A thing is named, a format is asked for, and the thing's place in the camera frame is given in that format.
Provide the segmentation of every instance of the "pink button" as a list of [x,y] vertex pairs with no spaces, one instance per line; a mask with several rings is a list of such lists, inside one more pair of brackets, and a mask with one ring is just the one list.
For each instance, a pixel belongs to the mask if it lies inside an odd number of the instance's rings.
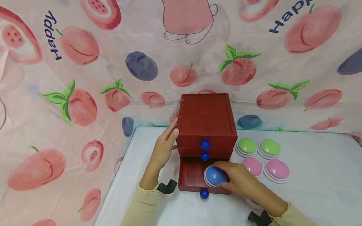
[[245,158],[241,163],[253,176],[260,176],[263,173],[263,166],[255,158]]
[[266,169],[273,177],[278,179],[284,180],[289,176],[289,168],[278,159],[269,160],[266,164]]

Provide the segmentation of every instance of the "cartoon rabbit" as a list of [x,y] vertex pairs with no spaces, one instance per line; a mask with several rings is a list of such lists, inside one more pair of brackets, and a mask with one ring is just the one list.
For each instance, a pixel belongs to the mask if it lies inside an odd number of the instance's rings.
[[209,5],[208,0],[163,0],[163,4],[165,39],[186,38],[186,43],[191,45],[205,38],[218,13],[218,6]]

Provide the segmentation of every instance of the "sleeve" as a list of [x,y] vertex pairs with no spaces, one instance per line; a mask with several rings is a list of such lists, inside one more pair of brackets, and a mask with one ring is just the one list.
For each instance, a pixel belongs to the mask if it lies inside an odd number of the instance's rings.
[[140,188],[139,183],[132,202],[121,226],[148,226],[151,225],[153,216],[160,204],[162,193],[157,190],[159,184],[153,190]]
[[288,209],[285,211],[281,217],[272,217],[273,222],[269,226],[318,226],[316,223],[308,219],[297,210],[293,204],[288,202]]

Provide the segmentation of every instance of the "green button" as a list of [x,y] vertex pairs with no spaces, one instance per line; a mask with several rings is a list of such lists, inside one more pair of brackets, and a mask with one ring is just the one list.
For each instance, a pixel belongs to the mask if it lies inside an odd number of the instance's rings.
[[247,154],[252,154],[256,151],[256,143],[249,138],[242,138],[237,143],[239,149]]
[[279,155],[280,146],[271,139],[265,139],[260,143],[261,149],[268,155]]

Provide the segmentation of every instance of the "white table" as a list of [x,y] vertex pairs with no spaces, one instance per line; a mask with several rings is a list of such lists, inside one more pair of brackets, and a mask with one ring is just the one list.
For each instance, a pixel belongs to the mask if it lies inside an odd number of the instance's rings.
[[[162,127],[138,127],[125,158],[100,210],[95,226],[119,226],[132,200]],[[238,137],[256,143],[270,138],[281,148],[280,160],[290,169],[286,184],[275,184],[265,176],[261,182],[320,226],[362,226],[362,149],[349,136],[333,133],[276,132],[238,130]],[[259,155],[257,159],[266,160]],[[230,161],[243,158],[234,151]],[[178,181],[180,159],[174,151],[160,174],[160,182]],[[199,193],[164,195],[152,225],[159,226],[244,226],[252,209],[234,195],[210,194],[201,200]]]

